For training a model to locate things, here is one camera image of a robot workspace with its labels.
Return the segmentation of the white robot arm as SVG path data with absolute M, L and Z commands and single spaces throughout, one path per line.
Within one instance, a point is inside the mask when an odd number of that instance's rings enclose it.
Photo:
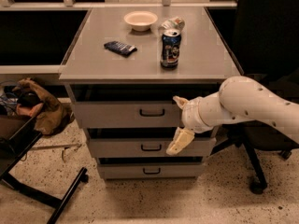
M 194 136 L 222 124 L 257 120 L 299 142 L 299 104 L 285 100 L 259 82 L 243 76 L 224 80 L 215 93 L 188 100 L 175 96 L 183 126 L 177 128 L 166 153 L 177 155 Z

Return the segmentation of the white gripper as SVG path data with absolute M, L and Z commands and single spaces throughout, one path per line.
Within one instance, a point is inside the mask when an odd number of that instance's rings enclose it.
M 203 122 L 199 114 L 199 105 L 202 97 L 196 97 L 188 101 L 186 98 L 174 96 L 173 100 L 182 109 L 181 120 L 185 128 L 177 127 L 173 140 L 166 150 L 168 155 L 179 154 L 192 142 L 194 133 L 204 133 L 212 130 L 212 127 Z

